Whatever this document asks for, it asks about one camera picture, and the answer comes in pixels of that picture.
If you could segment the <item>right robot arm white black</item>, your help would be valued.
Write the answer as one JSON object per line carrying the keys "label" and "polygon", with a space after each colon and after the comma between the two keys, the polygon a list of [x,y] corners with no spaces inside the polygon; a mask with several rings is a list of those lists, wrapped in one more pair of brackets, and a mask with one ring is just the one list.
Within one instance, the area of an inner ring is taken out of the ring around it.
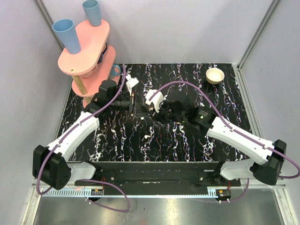
{"label": "right robot arm white black", "polygon": [[284,159],[273,150],[285,154],[285,142],[257,137],[218,116],[212,109],[196,107],[181,92],[167,99],[161,92],[155,96],[150,94],[146,104],[154,106],[152,116],[156,121],[162,124],[173,121],[195,128],[202,135],[218,139],[249,157],[241,161],[220,162],[212,175],[215,184],[223,186],[229,180],[255,178],[264,184],[276,185]]}

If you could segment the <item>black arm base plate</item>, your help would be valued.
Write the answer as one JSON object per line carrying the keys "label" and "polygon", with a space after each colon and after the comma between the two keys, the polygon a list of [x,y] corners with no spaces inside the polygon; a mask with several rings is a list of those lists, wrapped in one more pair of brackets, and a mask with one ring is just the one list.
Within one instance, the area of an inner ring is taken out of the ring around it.
{"label": "black arm base plate", "polygon": [[96,188],[96,181],[118,186],[128,197],[215,197],[213,188],[240,187],[240,180],[217,175],[218,162],[98,162],[91,178],[76,178],[76,186]]}

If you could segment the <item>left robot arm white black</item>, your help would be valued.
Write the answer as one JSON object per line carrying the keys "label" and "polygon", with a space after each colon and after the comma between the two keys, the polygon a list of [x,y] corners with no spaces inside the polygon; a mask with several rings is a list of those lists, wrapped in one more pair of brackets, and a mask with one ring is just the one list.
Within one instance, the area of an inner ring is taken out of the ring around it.
{"label": "left robot arm white black", "polygon": [[79,118],[61,136],[47,146],[38,145],[33,151],[32,175],[37,184],[61,190],[69,182],[88,182],[95,186],[102,178],[102,168],[92,162],[68,163],[77,147],[100,127],[110,109],[128,111],[136,117],[148,115],[148,108],[138,100],[131,88],[122,92],[113,80],[104,80]]}

